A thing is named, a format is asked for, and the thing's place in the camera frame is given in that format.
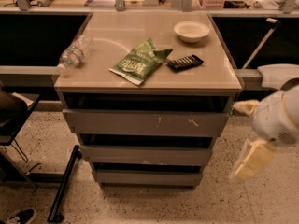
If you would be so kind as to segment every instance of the shoe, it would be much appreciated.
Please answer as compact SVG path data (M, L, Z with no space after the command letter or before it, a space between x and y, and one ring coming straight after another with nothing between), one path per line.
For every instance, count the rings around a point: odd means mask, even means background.
M36 210L33 208L29 208L11 214L6 224L29 224L35 218L36 218Z

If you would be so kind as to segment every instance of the white bowl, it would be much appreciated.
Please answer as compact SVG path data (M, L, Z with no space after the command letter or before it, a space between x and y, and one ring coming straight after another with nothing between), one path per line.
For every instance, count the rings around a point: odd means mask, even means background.
M179 22L174 27L175 33L184 42L195 43L209 34L209 28L197 21Z

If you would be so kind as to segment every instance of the snack bag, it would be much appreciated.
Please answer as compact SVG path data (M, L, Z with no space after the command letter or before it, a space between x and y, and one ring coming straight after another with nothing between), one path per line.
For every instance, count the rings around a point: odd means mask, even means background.
M172 49L157 49L153 41L148 39L133 48L109 71L126 78L135 85L140 85L171 52Z

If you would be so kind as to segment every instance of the plastic bottle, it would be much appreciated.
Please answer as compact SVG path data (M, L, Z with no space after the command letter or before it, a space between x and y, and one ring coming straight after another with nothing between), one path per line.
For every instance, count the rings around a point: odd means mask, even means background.
M63 52L59 59L58 69L64 72L81 64L93 48L93 38L89 35L80 35Z

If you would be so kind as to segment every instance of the floor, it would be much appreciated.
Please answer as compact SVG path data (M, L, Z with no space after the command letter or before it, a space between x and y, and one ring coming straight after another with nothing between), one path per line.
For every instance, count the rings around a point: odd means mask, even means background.
M64 199L64 224L97 223L299 223L299 148L281 149L262 172L246 183L228 179L240 148L247 138L254 140L251 120L229 119L214 146L204 178L195 189L117 187L101 189L93 181L90 166L76 163ZM35 164L39 172L63 172L78 143L61 112L35 111L17 140L28 156L25 163L12 147L7 154L24 171ZM56 187L0 186L0 218L15 210L34 207L34 224L47 223Z

